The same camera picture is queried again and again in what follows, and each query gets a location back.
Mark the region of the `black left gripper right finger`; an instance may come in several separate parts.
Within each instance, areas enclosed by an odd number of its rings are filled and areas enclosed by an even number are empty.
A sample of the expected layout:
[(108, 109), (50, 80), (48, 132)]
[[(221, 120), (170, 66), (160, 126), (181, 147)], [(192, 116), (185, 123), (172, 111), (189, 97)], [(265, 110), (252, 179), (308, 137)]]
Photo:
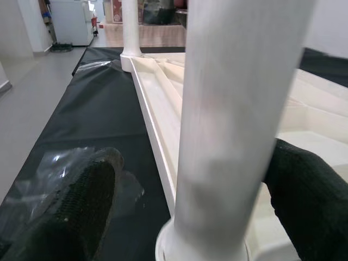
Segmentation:
[(264, 183), (301, 260), (347, 260), (347, 183), (323, 159), (276, 139)]

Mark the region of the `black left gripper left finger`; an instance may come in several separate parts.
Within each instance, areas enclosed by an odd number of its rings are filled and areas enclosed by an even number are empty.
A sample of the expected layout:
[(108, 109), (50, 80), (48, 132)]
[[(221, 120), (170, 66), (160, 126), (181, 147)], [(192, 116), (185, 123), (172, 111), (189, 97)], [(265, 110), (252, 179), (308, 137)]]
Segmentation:
[(104, 148), (78, 164), (39, 205), (1, 260), (96, 260), (109, 225), (124, 159)]

